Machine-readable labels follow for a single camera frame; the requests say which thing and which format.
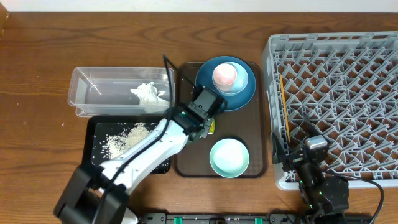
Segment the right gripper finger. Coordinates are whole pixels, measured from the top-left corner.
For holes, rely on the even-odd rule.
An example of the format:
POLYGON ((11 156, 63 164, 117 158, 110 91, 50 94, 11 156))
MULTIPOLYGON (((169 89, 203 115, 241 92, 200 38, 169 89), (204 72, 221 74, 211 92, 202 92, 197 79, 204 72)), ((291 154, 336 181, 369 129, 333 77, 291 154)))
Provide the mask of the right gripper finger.
POLYGON ((279 138, 276 136, 275 133, 271 134, 272 139, 272 163, 278 164, 285 161, 286 153, 282 144, 279 141, 279 138))
POLYGON ((303 117, 303 121, 305 123, 305 131, 308 134, 308 136, 311 137, 315 137, 315 136, 319 136, 320 132, 316 129, 316 126, 310 122, 309 118, 307 116, 303 117))

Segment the green snack wrapper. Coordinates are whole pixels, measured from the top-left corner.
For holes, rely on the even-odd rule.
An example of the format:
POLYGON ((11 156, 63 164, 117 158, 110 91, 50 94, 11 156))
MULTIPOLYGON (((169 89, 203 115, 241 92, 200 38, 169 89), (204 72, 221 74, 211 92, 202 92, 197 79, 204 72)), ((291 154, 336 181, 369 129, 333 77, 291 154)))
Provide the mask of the green snack wrapper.
POLYGON ((213 134, 215 132, 215 125, 216 125, 216 121, 213 119, 210 125, 210 128, 208 130, 208 134, 213 134))

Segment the white tissue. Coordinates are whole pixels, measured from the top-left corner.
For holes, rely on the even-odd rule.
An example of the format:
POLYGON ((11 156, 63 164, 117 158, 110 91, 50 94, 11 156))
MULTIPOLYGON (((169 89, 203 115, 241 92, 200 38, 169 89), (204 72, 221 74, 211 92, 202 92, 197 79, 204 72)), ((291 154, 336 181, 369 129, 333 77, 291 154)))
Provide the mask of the white tissue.
POLYGON ((130 92, 139 98, 140 105, 167 105, 169 102, 158 96, 154 82, 143 83, 130 92))

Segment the pink plastic cup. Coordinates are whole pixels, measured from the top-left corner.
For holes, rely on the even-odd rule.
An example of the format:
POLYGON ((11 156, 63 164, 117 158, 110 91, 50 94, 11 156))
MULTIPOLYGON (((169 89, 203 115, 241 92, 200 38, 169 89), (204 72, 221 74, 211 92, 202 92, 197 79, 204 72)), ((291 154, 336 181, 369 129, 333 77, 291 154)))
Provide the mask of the pink plastic cup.
POLYGON ((228 93, 237 79, 237 71, 230 63, 222 63, 214 69, 212 79, 217 89, 228 93))

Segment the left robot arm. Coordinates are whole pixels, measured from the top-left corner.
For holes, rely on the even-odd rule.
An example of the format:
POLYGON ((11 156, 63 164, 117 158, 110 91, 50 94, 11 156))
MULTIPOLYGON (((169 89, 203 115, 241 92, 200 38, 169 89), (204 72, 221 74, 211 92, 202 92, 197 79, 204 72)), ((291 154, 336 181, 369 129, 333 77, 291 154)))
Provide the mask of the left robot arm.
POLYGON ((63 223, 137 223, 129 196, 159 164, 207 132, 219 109, 190 103, 169 111, 158 126, 124 154, 100 166, 80 164, 53 213, 63 223))

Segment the mint green bowl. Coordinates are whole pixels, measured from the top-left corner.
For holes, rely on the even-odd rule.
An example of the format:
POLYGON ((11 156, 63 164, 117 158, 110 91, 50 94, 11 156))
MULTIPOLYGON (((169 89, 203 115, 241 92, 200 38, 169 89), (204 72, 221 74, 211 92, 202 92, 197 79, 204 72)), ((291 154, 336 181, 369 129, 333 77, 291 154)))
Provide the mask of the mint green bowl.
POLYGON ((248 149, 241 141, 225 138, 213 145, 209 161, 211 168, 219 176, 232 179, 246 171, 250 158, 248 149))

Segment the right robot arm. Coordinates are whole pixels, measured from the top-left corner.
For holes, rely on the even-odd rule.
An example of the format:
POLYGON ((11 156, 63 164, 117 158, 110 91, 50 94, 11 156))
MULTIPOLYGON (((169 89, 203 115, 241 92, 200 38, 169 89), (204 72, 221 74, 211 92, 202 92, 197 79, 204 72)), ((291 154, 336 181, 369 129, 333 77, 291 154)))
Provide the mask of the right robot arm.
POLYGON ((344 223, 344 211, 349 209, 349 185, 342 177, 325 177, 320 163, 327 157, 330 141, 307 123, 309 137, 295 151, 287 154, 276 134, 271 134, 272 163, 284 172, 295 171, 303 201, 310 206, 295 218, 295 223, 344 223))

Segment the white cooked rice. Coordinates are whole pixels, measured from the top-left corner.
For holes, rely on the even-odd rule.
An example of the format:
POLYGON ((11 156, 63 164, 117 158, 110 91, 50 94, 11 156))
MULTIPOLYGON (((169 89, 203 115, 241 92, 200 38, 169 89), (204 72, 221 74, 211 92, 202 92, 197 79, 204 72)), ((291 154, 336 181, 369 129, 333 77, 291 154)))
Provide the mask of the white cooked rice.
POLYGON ((157 123, 100 123, 97 125, 99 155, 102 159, 114 159, 143 140, 157 123))

